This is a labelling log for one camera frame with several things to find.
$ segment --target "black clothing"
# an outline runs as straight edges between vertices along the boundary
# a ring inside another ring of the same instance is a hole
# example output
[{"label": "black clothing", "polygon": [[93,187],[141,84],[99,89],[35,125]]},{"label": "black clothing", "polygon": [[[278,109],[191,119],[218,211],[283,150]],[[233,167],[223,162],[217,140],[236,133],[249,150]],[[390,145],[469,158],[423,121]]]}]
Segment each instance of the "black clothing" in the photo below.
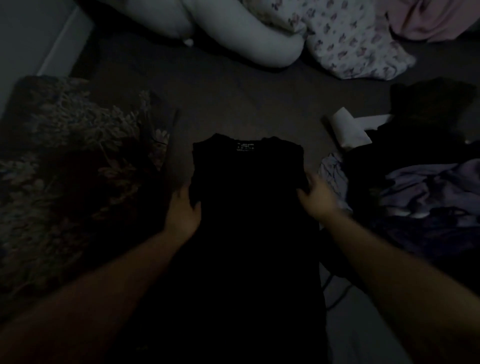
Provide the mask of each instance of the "black clothing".
[{"label": "black clothing", "polygon": [[190,198],[201,201],[202,222],[167,276],[178,352],[325,361],[319,228],[296,193],[308,188],[303,149],[216,134],[193,145],[193,160]]}]

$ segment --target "floral fabric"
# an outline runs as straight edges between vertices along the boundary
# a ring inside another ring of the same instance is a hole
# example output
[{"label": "floral fabric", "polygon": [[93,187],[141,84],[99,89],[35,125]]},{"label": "floral fabric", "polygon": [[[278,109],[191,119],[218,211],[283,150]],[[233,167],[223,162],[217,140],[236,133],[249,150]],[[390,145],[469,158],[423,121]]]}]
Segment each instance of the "floral fabric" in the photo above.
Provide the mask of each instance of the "floral fabric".
[{"label": "floral fabric", "polygon": [[390,80],[415,64],[389,33],[374,0],[241,0],[259,20],[302,33],[313,57],[333,75]]},{"label": "floral fabric", "polygon": [[150,91],[109,96],[53,77],[13,91],[0,123],[0,323],[101,260],[87,249],[116,250],[128,229],[143,238],[138,193],[162,167],[175,110]]}]

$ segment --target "pink fabric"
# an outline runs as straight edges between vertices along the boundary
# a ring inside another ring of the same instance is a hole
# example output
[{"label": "pink fabric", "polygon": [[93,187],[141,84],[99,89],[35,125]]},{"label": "pink fabric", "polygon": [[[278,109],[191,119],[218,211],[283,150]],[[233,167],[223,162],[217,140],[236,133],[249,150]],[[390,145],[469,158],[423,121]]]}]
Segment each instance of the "pink fabric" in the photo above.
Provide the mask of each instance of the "pink fabric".
[{"label": "pink fabric", "polygon": [[377,0],[392,30],[407,39],[455,39],[480,18],[479,0]]}]

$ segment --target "forearm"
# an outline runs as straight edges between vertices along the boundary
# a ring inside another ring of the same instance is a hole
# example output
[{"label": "forearm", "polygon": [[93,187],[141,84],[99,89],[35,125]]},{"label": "forearm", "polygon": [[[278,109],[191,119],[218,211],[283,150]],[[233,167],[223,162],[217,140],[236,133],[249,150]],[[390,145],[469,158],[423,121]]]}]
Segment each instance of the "forearm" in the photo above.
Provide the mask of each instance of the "forearm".
[{"label": "forearm", "polygon": [[480,347],[480,300],[472,292],[342,213],[322,223],[412,356],[441,353],[436,359],[448,361],[466,353],[461,345]]},{"label": "forearm", "polygon": [[101,359],[182,243],[161,233],[41,302],[2,331],[0,362]]}]

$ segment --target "blanket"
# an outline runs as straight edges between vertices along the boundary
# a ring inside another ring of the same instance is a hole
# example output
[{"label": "blanket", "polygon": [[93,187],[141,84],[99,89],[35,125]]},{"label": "blanket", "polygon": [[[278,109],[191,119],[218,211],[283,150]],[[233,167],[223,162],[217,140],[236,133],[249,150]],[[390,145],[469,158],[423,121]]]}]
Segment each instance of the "blanket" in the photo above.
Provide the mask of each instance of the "blanket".
[{"label": "blanket", "polygon": [[374,0],[241,0],[267,25],[302,34],[312,56],[341,79],[390,80],[415,64],[393,40]]}]

